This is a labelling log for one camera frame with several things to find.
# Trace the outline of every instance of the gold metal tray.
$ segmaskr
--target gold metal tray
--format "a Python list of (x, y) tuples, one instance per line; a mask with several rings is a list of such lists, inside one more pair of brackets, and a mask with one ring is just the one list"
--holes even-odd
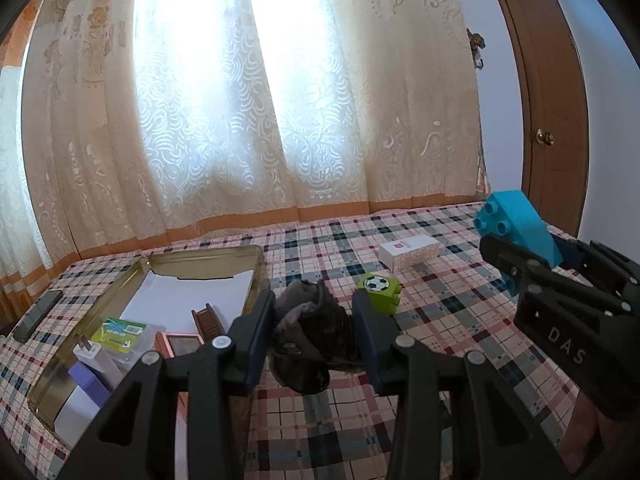
[(56, 434), (54, 422), (76, 387), (67, 373), (77, 362), (73, 353), (76, 337), (84, 335), (90, 338), (105, 319), (120, 317), (149, 270), (184, 280), (231, 278), (239, 272), (252, 270), (254, 276), (244, 300), (243, 314), (251, 311), (260, 291), (268, 286), (264, 254), (262, 248), (255, 245), (153, 254), (142, 256), (133, 263), (84, 314), (28, 394), (29, 409), (67, 447), (68, 443)]

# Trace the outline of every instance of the plaid tablecloth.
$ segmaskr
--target plaid tablecloth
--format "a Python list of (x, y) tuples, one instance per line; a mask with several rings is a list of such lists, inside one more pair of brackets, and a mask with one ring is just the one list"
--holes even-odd
[[(473, 203), (389, 211), (194, 240), (145, 254), (257, 244), (264, 249), (276, 294), (291, 280), (324, 278), (340, 303), (349, 306), (363, 273), (389, 275), (376, 256), (379, 242), (429, 234), (442, 243), (440, 256), (395, 274), (404, 285), (396, 314), (400, 327), (438, 352), (484, 352), (556, 442), (568, 424), (578, 389), (512, 325), (515, 306), (504, 293), (499, 273), (479, 255), (472, 225), (478, 209), (479, 204)], [(98, 296), (140, 254), (76, 263), (52, 284), (64, 297), (32, 339), (25, 345), (12, 338), (1, 343), (0, 424), (39, 479), (55, 478), (68, 450), (28, 409), (29, 388)], [(444, 397), (441, 405), (446, 476), (450, 418)], [(245, 477), (384, 478), (395, 408), (396, 399), (375, 396), (364, 374), (332, 372), (327, 391), (302, 397), (280, 387), (266, 370), (255, 391)]]

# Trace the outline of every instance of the turquoise lego block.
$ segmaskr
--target turquoise lego block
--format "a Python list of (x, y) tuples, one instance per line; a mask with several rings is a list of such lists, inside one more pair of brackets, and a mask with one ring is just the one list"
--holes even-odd
[[(476, 215), (474, 226), (480, 237), (486, 234), (505, 237), (514, 245), (544, 258), (552, 269), (562, 263), (562, 255), (546, 224), (519, 189), (489, 196)], [(515, 296), (518, 291), (511, 277), (503, 274), (502, 279), (509, 293)]]

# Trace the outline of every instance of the white wall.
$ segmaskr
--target white wall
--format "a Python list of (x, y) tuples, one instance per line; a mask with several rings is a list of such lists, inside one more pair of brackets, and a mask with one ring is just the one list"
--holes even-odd
[(589, 184), (579, 237), (640, 261), (640, 69), (597, 0), (559, 0), (589, 108)]
[(498, 0), (460, 0), (466, 26), (481, 34), (484, 69), (476, 70), (482, 141), (493, 191), (522, 186), (522, 102), (518, 71)]

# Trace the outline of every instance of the brown comb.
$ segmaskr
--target brown comb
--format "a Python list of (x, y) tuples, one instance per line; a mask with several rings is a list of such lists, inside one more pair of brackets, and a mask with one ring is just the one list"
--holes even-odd
[(198, 333), (204, 341), (208, 341), (225, 333), (216, 311), (213, 310), (213, 307), (209, 303), (207, 303), (207, 306), (202, 310), (197, 312), (192, 310), (191, 315), (196, 322)]

